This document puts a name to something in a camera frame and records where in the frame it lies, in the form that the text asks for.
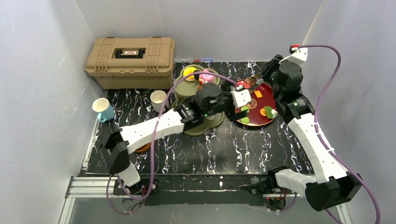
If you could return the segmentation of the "pink swirl roll cake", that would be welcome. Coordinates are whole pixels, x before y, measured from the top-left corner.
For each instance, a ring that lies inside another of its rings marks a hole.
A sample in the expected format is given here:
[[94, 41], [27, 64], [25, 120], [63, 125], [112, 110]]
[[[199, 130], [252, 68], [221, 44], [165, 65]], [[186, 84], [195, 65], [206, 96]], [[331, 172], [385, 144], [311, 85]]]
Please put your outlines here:
[[207, 83], [214, 83], [215, 82], [215, 76], [210, 75], [210, 74], [200, 74], [199, 75], [199, 82], [201, 85], [207, 84]]

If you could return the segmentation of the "green three-tier dessert stand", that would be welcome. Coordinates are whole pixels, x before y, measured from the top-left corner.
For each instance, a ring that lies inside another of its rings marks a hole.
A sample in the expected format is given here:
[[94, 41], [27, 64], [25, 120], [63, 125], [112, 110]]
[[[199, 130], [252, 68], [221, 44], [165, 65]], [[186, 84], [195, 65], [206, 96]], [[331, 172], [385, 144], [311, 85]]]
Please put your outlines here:
[[[217, 72], [213, 69], [209, 68], [204, 68], [200, 65], [192, 64], [185, 66], [186, 67], [195, 67], [199, 71], [208, 71], [211, 73], [217, 74]], [[181, 78], [183, 78], [183, 70], [180, 71], [179, 76], [175, 79], [174, 84], [176, 84]], [[194, 82], [188, 82], [188, 81], [183, 81], [180, 83], [174, 90], [174, 96], [175, 96], [175, 102], [172, 104], [172, 107], [176, 107], [180, 104], [183, 103], [184, 100], [186, 100], [189, 96], [195, 95], [196, 92], [201, 89], [201, 84], [198, 80], [195, 80]], [[216, 115], [213, 115], [211, 117], [205, 118], [203, 123], [193, 129], [184, 131], [184, 134], [189, 135], [189, 136], [200, 136], [206, 133], [209, 129], [216, 128], [222, 124], [224, 121], [225, 114], [224, 112], [222, 113], [217, 113]]]

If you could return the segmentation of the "red layered cake slice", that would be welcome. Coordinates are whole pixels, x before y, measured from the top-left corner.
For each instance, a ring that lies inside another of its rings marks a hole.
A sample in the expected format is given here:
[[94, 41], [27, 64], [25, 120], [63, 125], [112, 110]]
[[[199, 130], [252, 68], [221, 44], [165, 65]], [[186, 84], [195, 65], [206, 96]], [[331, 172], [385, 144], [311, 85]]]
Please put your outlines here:
[[237, 84], [243, 86], [245, 89], [250, 89], [252, 86], [248, 80], [239, 80]]

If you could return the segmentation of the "white handled metal tongs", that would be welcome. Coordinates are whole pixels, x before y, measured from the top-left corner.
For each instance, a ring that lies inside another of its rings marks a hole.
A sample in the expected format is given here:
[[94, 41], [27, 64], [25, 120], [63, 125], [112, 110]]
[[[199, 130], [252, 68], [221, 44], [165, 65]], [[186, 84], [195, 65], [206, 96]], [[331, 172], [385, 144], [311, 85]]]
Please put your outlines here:
[[264, 82], [264, 80], [262, 78], [259, 79], [253, 79], [253, 78], [247, 78], [245, 79], [245, 83], [248, 84], [248, 90], [249, 93], [253, 93], [255, 91], [255, 89], [260, 86], [262, 83]]

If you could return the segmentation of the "green layered cake slice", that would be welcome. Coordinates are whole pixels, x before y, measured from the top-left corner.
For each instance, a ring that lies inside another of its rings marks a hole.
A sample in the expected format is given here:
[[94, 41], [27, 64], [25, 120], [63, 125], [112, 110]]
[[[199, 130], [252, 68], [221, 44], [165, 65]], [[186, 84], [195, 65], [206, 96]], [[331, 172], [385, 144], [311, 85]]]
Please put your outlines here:
[[264, 111], [268, 119], [274, 119], [278, 115], [278, 112], [270, 106], [265, 106]]

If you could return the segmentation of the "yellow frosted donut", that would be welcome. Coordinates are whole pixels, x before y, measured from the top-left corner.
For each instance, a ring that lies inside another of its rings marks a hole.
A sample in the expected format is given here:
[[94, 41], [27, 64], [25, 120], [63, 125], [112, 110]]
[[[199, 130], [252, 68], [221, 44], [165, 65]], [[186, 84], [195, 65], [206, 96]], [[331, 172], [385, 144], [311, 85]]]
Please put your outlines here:
[[199, 72], [198, 69], [196, 69], [195, 67], [186, 67], [183, 70], [183, 77], [187, 77], [185, 79], [185, 81], [188, 82], [194, 82], [195, 81], [195, 77], [193, 76], [189, 76], [190, 74], [194, 73], [194, 72]]

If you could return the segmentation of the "brown wooden coaster stack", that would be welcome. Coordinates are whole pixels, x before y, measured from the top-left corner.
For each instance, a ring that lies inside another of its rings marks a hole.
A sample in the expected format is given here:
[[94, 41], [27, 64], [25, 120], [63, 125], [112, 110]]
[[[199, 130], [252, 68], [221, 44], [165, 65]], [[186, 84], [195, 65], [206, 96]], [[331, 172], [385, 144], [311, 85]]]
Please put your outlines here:
[[136, 149], [135, 153], [136, 154], [143, 154], [143, 153], [149, 151], [150, 148], [151, 148], [151, 143], [147, 143], [147, 144], [143, 145], [142, 147]]

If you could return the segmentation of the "blue mug cream interior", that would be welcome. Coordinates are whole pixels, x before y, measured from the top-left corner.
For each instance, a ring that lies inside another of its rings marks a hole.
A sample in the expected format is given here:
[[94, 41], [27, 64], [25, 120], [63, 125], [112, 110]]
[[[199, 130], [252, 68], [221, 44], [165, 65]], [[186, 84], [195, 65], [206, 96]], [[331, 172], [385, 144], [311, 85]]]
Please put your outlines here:
[[114, 118], [114, 109], [107, 98], [96, 99], [92, 104], [92, 109], [97, 113], [97, 120], [100, 123]]

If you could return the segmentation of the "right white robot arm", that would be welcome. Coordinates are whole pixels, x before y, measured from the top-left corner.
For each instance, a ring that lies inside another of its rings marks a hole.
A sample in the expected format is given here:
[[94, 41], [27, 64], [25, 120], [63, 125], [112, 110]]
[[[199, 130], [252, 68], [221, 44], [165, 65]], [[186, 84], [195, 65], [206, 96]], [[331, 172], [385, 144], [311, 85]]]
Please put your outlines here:
[[321, 132], [315, 109], [301, 92], [304, 58], [276, 55], [262, 69], [253, 89], [262, 83], [271, 86], [274, 106], [264, 106], [256, 114], [267, 119], [281, 116], [301, 143], [313, 168], [303, 175], [287, 167], [269, 170], [265, 179], [247, 185], [256, 194], [273, 189], [289, 189], [305, 197], [317, 211], [347, 203], [361, 187], [359, 177], [334, 158], [334, 150]]

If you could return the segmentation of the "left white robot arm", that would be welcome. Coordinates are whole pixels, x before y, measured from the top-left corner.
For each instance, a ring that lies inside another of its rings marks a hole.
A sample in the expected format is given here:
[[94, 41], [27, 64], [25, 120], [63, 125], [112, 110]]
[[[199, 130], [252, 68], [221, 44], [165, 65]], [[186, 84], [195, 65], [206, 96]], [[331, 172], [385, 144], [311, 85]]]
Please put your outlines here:
[[138, 184], [141, 177], [129, 159], [131, 153], [164, 136], [193, 129], [218, 113], [224, 113], [232, 121], [244, 118], [247, 112], [236, 110], [251, 100], [249, 90], [241, 85], [221, 88], [216, 84], [205, 84], [196, 94], [159, 118], [120, 128], [112, 121], [106, 121], [102, 125], [99, 151], [108, 173], [118, 176], [124, 186]]

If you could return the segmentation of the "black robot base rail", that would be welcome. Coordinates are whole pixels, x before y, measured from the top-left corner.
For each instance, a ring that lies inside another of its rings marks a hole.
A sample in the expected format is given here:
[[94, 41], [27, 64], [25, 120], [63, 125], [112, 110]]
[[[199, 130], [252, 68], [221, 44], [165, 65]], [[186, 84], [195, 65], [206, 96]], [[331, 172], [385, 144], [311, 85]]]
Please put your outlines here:
[[146, 206], [247, 204], [284, 209], [288, 190], [267, 189], [266, 175], [156, 175]]

